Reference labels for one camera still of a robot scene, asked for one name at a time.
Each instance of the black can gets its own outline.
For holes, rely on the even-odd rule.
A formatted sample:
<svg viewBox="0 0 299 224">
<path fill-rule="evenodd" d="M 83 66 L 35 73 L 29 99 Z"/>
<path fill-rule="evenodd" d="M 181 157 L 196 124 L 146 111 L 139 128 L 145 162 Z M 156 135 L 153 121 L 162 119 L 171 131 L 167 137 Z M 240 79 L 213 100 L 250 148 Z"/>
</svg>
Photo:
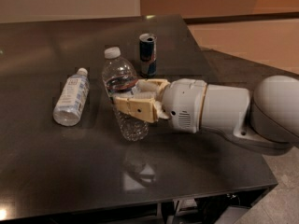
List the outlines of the black can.
<svg viewBox="0 0 299 224">
<path fill-rule="evenodd" d="M 157 36 L 143 34 L 139 37 L 141 76 L 151 78 L 156 75 Z"/>
</svg>

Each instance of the white wall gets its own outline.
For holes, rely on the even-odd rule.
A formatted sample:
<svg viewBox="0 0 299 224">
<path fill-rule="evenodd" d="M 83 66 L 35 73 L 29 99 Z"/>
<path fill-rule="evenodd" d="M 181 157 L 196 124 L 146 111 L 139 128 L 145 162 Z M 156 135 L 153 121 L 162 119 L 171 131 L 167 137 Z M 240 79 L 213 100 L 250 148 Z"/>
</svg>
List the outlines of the white wall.
<svg viewBox="0 0 299 224">
<path fill-rule="evenodd" d="M 0 22 L 140 15 L 140 0 L 0 0 Z"/>
</svg>

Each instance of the white bottle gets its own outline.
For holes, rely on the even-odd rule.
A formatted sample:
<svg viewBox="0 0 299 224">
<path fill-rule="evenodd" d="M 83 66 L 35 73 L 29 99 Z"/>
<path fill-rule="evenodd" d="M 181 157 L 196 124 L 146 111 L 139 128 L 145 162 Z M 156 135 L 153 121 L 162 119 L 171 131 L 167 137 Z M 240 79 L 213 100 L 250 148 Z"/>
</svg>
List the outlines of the white bottle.
<svg viewBox="0 0 299 224">
<path fill-rule="evenodd" d="M 133 97 L 138 92 L 136 71 L 131 63 L 121 56 L 119 48 L 105 50 L 106 62 L 102 71 L 102 79 L 123 137 L 129 141 L 143 139 L 149 131 L 147 122 L 133 118 L 117 110 L 113 105 L 113 97 Z"/>
<path fill-rule="evenodd" d="M 87 74 L 86 69 L 80 68 L 66 81 L 53 111 L 56 122 L 64 126 L 73 126 L 80 121 L 90 88 Z"/>
</svg>

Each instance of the black table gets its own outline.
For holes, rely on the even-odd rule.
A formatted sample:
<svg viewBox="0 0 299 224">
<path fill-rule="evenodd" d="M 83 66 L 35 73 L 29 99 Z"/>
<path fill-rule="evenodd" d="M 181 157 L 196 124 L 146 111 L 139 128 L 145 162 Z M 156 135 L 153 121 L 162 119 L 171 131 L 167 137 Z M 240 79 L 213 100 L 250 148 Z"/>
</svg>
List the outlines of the black table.
<svg viewBox="0 0 299 224">
<path fill-rule="evenodd" d="M 142 141 L 122 138 L 98 75 L 104 49 L 112 45 L 139 70 L 143 33 L 157 35 L 157 77 L 170 81 L 197 78 L 252 89 L 259 78 L 283 73 L 260 65 L 262 76 L 244 76 L 242 71 L 256 65 L 232 58 L 229 65 L 239 64 L 225 75 L 213 60 L 219 53 L 201 51 L 177 15 L 0 24 L 0 210 L 5 219 L 74 223 L 98 212 L 107 217 L 117 210 L 136 214 L 152 208 L 171 216 L 176 209 L 169 211 L 169 204 L 178 200 L 251 193 L 253 204 L 277 184 L 261 154 L 215 134 L 176 133 L 160 120 Z M 79 67 L 89 70 L 89 97 L 81 122 L 63 127 L 52 111 L 67 77 Z"/>
</svg>

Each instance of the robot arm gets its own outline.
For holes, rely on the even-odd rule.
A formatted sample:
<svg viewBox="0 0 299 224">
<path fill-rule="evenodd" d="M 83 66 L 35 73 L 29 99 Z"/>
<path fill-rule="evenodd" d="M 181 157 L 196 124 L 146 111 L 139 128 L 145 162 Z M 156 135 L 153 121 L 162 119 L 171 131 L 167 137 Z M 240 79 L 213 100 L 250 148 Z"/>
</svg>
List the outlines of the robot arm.
<svg viewBox="0 0 299 224">
<path fill-rule="evenodd" d="M 147 88 L 150 83 L 158 87 L 156 91 Z M 148 114 L 143 120 L 149 122 L 168 119 L 177 131 L 217 133 L 234 144 L 265 153 L 271 150 L 283 153 L 299 142 L 297 79 L 269 77 L 253 94 L 247 89 L 208 85 L 194 79 L 172 83 L 144 80 L 141 84 L 146 92 L 150 90 L 156 95 L 147 101 L 138 97 L 125 99 L 126 105 L 119 105 L 120 111 L 138 119 Z"/>
</svg>

